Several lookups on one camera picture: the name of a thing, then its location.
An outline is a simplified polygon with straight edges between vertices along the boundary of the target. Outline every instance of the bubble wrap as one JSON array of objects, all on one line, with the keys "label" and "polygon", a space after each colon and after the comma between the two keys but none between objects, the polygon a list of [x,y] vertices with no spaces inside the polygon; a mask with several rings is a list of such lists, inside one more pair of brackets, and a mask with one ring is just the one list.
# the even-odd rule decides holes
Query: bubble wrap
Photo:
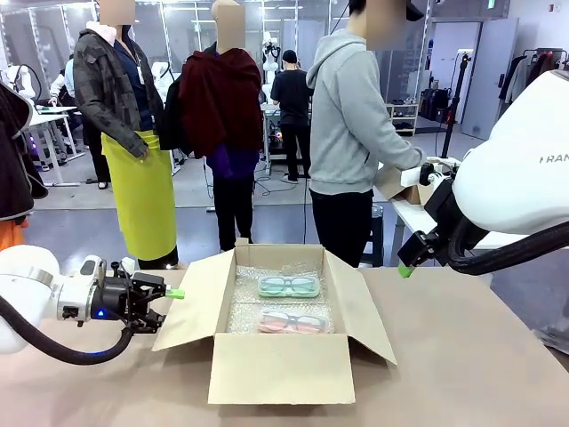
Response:
[{"label": "bubble wrap", "polygon": [[[326,281],[319,272],[316,272],[314,270],[305,270],[307,272],[300,272],[298,268],[296,271],[290,271],[286,267],[290,266],[285,266],[285,268],[282,270],[263,270],[254,267],[243,267],[240,265],[237,266],[233,302],[265,303],[274,302],[275,300],[278,300],[279,304],[327,304],[329,302]],[[263,278],[265,276],[298,276],[318,278],[320,281],[320,294],[316,298],[262,297],[259,296],[259,278]]]},{"label": "bubble wrap", "polygon": [[[319,273],[321,265],[285,265],[281,270],[264,270],[237,266],[236,284],[228,316],[227,332],[231,334],[259,333],[260,314],[263,310],[284,311],[295,315],[319,316],[328,322],[328,333],[333,334],[334,324],[330,309],[328,288]],[[320,295],[316,298],[263,298],[259,296],[259,278],[264,276],[308,276],[320,281]]]}]

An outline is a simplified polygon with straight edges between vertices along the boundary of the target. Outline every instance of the plaid jacket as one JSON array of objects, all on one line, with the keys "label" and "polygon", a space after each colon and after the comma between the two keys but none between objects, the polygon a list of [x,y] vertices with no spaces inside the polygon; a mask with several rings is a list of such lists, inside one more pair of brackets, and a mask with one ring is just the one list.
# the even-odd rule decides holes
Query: plaid jacket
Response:
[{"label": "plaid jacket", "polygon": [[[158,133],[156,124],[162,123],[164,105],[154,86],[146,55],[132,40],[129,43],[140,59],[148,105]],[[133,156],[142,156],[147,144],[135,133],[140,130],[139,109],[115,48],[95,31],[86,29],[77,41],[73,62],[79,111]]]}]

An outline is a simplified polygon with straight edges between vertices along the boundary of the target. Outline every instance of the black pants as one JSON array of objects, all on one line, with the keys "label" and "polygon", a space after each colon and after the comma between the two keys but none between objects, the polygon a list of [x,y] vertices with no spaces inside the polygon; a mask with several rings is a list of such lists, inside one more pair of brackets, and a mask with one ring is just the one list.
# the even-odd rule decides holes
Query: black pants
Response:
[{"label": "black pants", "polygon": [[88,145],[91,151],[92,165],[97,174],[97,181],[110,182],[107,159],[102,155],[100,130],[85,117],[83,117],[83,144]]},{"label": "black pants", "polygon": [[139,260],[139,267],[141,270],[166,270],[168,266],[173,267],[178,264],[178,247],[175,246],[173,250],[157,260],[144,261]]},{"label": "black pants", "polygon": [[213,178],[213,202],[220,232],[220,248],[235,247],[235,223],[242,238],[251,241],[253,175],[239,180]]},{"label": "black pants", "polygon": [[372,232],[373,191],[326,196],[311,190],[310,194],[320,243],[357,267]]},{"label": "black pants", "polygon": [[283,144],[286,150],[289,179],[293,181],[299,179],[299,169],[296,165],[297,138],[301,148],[304,175],[308,178],[310,169],[310,126],[281,125],[281,132],[283,133]]}]

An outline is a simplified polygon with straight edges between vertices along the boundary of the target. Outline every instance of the glass partition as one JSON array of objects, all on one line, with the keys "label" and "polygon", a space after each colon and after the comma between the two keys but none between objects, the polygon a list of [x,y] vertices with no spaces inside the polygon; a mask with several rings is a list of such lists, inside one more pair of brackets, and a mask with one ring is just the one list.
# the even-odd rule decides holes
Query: glass partition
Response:
[{"label": "glass partition", "polygon": [[74,49],[79,33],[86,29],[88,21],[94,19],[91,3],[66,4],[63,6],[63,14],[68,24],[68,43]]},{"label": "glass partition", "polygon": [[37,47],[44,65],[45,78],[50,84],[65,68],[71,53],[63,25],[63,14],[59,6],[37,8],[34,12],[38,34]]},{"label": "glass partition", "polygon": [[137,3],[134,40],[148,57],[148,64],[169,62],[162,13],[158,3]]},{"label": "glass partition", "polygon": [[297,56],[302,69],[314,63],[318,40],[328,34],[328,0],[299,0]]},{"label": "glass partition", "polygon": [[30,71],[32,73],[32,86],[36,91],[36,96],[40,96],[41,99],[49,98],[49,86],[45,81],[38,58],[36,40],[28,10],[6,13],[3,15],[3,21],[8,64],[29,66],[32,69]]},{"label": "glass partition", "polygon": [[181,73],[188,56],[194,51],[201,50],[197,7],[196,2],[164,5],[164,19],[168,29],[174,73]]}]

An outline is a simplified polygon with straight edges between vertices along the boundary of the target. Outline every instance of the hand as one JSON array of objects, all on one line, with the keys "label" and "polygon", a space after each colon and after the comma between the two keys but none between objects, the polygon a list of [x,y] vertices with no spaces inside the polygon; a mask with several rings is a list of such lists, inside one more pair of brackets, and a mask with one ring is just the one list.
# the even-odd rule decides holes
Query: hand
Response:
[{"label": "hand", "polygon": [[142,163],[144,160],[148,158],[149,154],[150,154],[150,148],[147,146],[146,149],[144,150],[144,153],[142,153],[142,156],[138,157],[138,159]]}]

